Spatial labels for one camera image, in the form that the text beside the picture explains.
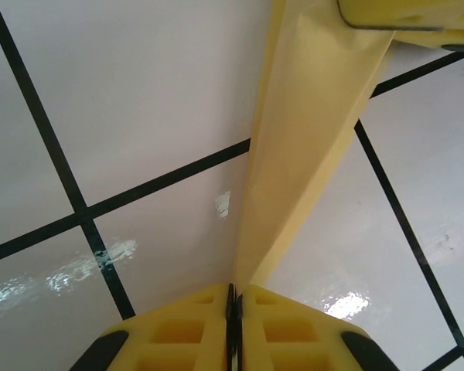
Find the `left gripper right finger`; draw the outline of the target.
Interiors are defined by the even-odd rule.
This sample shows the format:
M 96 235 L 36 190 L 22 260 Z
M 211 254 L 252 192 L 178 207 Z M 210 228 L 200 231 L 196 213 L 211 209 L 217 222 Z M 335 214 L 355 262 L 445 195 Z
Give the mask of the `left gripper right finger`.
M 255 285 L 236 295 L 237 370 L 396 370 L 361 328 Z

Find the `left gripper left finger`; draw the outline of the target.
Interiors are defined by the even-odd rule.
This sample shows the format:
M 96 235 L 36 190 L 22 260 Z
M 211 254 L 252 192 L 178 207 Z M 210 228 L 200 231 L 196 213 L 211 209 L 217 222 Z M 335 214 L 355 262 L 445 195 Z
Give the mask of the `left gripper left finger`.
M 72 370 L 228 370 L 229 286 L 212 285 L 105 330 Z

